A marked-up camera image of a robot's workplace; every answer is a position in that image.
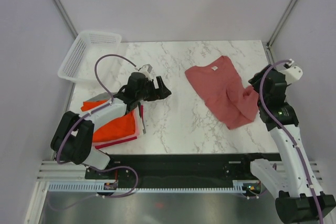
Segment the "dusty pink t-shirt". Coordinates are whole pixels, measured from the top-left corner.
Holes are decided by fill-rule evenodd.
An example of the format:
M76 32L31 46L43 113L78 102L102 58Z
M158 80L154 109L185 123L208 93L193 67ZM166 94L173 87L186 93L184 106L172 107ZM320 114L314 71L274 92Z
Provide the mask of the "dusty pink t-shirt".
M213 115L228 129L252 123L258 113L258 93L244 87L241 77L227 56L207 66L193 66L185 75Z

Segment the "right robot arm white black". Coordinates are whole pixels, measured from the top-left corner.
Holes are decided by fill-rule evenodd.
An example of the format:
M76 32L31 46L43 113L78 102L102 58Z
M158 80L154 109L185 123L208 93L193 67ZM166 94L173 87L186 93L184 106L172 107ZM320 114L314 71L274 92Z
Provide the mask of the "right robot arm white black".
M286 99L286 89L302 77L302 70L290 67L277 71L265 67L249 83L259 93L259 114L275 141L282 161L281 175L265 158L241 164L248 179L257 177L275 199L283 223L317 221L323 223L335 208L335 197L323 191L302 144L299 121Z

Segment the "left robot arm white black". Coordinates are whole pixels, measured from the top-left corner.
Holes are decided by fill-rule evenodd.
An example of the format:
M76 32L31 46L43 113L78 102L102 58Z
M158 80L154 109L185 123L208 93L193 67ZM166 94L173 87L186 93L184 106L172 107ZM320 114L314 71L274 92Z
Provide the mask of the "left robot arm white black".
M160 76L156 77L156 81L157 88L153 79L144 73L133 72L127 84L103 104L82 115L66 112L50 144L57 153L57 163L72 162L91 166L103 178L111 178L115 173L115 165L110 162L108 154L92 145L93 135L112 120L133 111L141 101L163 100L172 94Z

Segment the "white folded t-shirt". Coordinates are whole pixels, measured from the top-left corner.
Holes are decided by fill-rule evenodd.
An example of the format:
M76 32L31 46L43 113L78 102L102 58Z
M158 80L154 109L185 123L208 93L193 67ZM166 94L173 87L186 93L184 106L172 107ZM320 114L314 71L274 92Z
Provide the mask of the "white folded t-shirt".
M144 135L146 133L146 130L145 130L145 126L144 126L144 123L143 123L143 120L140 116L140 110L139 108L136 108L134 110L134 117L136 119L136 124L137 124L137 129L139 131L139 135Z

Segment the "light pink folded t-shirt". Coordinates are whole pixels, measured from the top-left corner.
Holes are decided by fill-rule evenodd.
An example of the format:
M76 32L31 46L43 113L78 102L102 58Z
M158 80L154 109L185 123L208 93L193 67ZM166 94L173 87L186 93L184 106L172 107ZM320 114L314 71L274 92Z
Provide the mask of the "light pink folded t-shirt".
M114 132L114 131L96 131L93 135L92 145L93 146L100 146L105 144L114 143L117 141L123 141L128 140L131 138L137 138L139 134L135 132L134 134L127 135L124 137L121 137L120 132Z

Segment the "orange folded t-shirt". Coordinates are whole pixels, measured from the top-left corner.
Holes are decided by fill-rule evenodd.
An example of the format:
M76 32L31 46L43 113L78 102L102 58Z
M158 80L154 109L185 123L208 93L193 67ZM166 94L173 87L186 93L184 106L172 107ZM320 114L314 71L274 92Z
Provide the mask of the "orange folded t-shirt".
M122 117L116 118L99 128L93 134L93 143L104 143L115 141L120 138L134 135L136 132L136 122L134 112L130 112Z

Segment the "crimson folded t-shirt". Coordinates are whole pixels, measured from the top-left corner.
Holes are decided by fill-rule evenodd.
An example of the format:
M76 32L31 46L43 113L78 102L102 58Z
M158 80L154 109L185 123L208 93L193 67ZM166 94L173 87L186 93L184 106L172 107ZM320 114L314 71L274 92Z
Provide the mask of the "crimson folded t-shirt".
M140 116L143 120L143 105L139 105L137 108L139 108L140 110ZM131 139L128 139L128 140L123 140L123 141L117 141L117 142L114 142L114 143L110 143L110 144L105 144L105 145L100 145L100 146L95 146L96 149L102 149L102 148L105 148L105 147L110 147L110 146L113 146L113 145L118 145L118 144L122 144L122 143L126 143L126 142L130 142L130 141L133 141L133 140L136 140L140 137L140 135L137 137L137 138L131 138Z

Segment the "white plastic basket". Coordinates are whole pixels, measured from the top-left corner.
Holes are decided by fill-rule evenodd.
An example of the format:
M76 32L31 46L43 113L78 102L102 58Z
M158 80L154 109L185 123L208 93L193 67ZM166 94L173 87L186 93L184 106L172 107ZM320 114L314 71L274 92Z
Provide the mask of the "white plastic basket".
M81 31L68 50L57 75L73 83L96 84L95 64L108 54L118 52L122 36L106 31Z

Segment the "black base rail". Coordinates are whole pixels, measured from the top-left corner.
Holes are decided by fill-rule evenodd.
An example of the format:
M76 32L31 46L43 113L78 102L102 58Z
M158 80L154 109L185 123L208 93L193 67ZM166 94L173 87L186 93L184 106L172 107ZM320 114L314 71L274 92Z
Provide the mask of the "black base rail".
M256 180L250 162L281 160L278 153L243 154L149 154L110 156L109 168L101 173L86 171L86 179L116 179L122 186L229 186L234 180Z

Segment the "right aluminium frame post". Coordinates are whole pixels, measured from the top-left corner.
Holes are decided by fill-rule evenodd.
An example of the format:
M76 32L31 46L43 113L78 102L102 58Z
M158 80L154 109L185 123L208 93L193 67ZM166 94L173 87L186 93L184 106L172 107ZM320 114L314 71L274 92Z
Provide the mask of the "right aluminium frame post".
M275 29L273 30L270 38L268 41L265 43L266 48L268 50L271 49L272 45L276 41L277 37L279 36L284 24L286 23L287 19L289 18L291 12L293 11L294 7L298 3L299 0L290 0L289 3L287 4L281 18L279 19L278 23L275 26Z

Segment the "aluminium frame post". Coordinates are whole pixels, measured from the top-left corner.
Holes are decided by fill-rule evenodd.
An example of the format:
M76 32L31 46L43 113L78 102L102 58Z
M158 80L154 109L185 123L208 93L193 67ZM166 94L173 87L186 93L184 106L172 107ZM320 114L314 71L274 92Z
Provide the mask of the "aluminium frame post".
M270 38L268 41L265 43L266 48L268 50L271 49L272 45L276 41L277 37L279 36L284 24L286 23L287 19L289 18L291 12L293 11L294 7L298 3L299 0L290 0L289 3L287 4L281 18L279 19L278 23L275 26L275 29L273 30Z
M61 15L68 31L71 33L72 37L75 39L78 36L78 32L69 16L67 13L64 5L62 4L61 0L52 0L53 4L55 5L58 13Z

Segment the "left aluminium frame post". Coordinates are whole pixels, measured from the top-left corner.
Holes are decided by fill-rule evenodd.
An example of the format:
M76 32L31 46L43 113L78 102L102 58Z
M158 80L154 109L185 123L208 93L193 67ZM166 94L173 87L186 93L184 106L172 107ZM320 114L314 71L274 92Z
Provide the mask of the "left aluminium frame post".
M62 4L61 0L52 0L53 4L55 5L58 13L61 15L68 31L71 33L72 37L75 39L78 36L78 32L69 16L67 13L64 5Z

